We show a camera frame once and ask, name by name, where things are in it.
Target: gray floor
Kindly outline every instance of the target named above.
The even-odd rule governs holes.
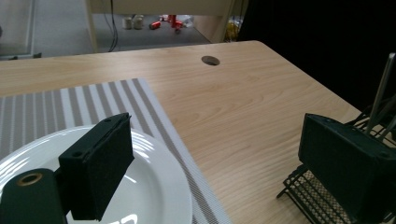
[[[84,3],[81,0],[36,0],[33,54],[42,57],[79,55],[92,53],[88,35],[88,23]],[[111,15],[106,15],[111,22]],[[177,35],[169,23],[150,30],[149,24],[158,20],[158,15],[145,15],[142,30],[123,30],[122,15],[115,15],[119,33],[119,44],[114,51],[133,49],[166,48],[173,46],[199,45],[209,43],[193,27],[183,28]],[[100,52],[107,52],[112,34],[104,14],[93,16]]]

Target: plate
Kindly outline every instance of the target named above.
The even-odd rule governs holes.
[[[63,130],[42,137],[0,161],[0,193],[10,178],[35,168],[59,167],[58,157],[93,126]],[[100,223],[191,224],[191,193],[176,158],[168,148],[138,130],[131,130],[134,161],[113,195]],[[69,223],[98,223],[74,221]]]

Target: wooden tabletop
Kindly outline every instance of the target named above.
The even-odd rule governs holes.
[[[301,164],[304,114],[360,113],[255,41],[1,62],[0,96],[133,77],[148,81],[233,223],[307,222],[276,199]]]

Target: red can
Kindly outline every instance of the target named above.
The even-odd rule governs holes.
[[[161,22],[160,21],[155,21],[154,23],[149,25],[150,30],[156,30],[161,27]]]

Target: striped placemat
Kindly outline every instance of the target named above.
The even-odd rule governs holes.
[[[142,78],[3,97],[0,108],[0,160],[47,134],[129,112],[132,127],[164,142],[183,168],[193,196],[192,223],[231,223]]]

